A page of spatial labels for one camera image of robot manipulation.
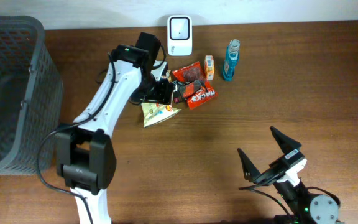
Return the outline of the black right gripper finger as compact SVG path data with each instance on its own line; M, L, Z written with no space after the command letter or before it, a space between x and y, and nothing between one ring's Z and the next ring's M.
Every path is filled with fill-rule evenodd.
M238 148L237 152L241 160L245 180L248 180L249 182L255 182L256 179L260 176L259 170L255 167L255 165L241 148Z
M276 140L278 146L282 150L284 154L288 154L295 149L300 149L301 143L288 137L287 135L283 134L274 126L270 127L270 131L272 132L272 136Z

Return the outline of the black red snack packet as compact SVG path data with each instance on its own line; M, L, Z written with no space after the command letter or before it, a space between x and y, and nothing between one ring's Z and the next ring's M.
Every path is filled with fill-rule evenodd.
M181 83L174 81L175 89L173 91L173 102L181 103L193 96L199 90L208 91L203 80L195 80L191 83Z

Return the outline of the yellow snack bag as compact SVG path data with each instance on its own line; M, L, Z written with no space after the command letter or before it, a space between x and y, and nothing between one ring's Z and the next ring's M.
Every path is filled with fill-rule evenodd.
M173 90L170 92L170 101L168 103L142 103L142 112L144 115L144 127L153 126L161 123L169 118L175 116L181 109L174 108L173 92L177 89L176 84L172 83L171 70L167 70L165 75L162 75L160 81L167 81L172 85Z

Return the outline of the red candy bag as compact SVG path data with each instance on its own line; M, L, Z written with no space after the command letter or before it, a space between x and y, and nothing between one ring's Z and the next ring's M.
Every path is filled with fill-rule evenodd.
M172 72L172 75L174 77L174 81L181 82L181 83L187 84L195 80L203 80L205 82L208 91L199 90L193 96L185 100L189 109L191 110L201 106L205 102L215 98L218 95L215 89L210 84L210 82L207 81L206 75L204 74L204 71L199 62L195 62L189 66L183 67L178 70L174 70Z

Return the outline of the small orange box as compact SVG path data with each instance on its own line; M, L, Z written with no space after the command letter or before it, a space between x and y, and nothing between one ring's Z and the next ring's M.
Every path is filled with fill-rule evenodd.
M204 73L208 81L212 81L214 79L215 66L212 55L206 55L204 58Z

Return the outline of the blue mouthwash bottle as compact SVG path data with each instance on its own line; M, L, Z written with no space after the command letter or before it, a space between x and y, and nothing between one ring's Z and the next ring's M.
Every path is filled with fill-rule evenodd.
M225 81L232 81L235 67L239 61L239 49L241 43L237 39L230 41L226 49L226 56L224 59L224 65L222 69L223 78Z

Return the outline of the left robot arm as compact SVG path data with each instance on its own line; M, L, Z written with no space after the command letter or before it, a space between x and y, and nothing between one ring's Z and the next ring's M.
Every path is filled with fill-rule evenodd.
M118 45L108 55L107 74L84 111L56 134L57 174L75 197L80 223L111 223L107 191L117 160L112 134L127 102L135 105L172 102L173 85L163 51L153 34L140 33L135 45Z

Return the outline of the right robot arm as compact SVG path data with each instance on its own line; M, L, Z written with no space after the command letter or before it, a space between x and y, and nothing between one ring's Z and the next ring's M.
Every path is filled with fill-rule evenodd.
M239 190L253 192L270 198L285 212L275 215L274 223L338 224L340 199L319 187L307 187L298 173L306 166L307 159L300 151L301 143L271 126L272 136L283 155L269 164L269 169L259 172L242 149L238 149L245 180L252 185Z

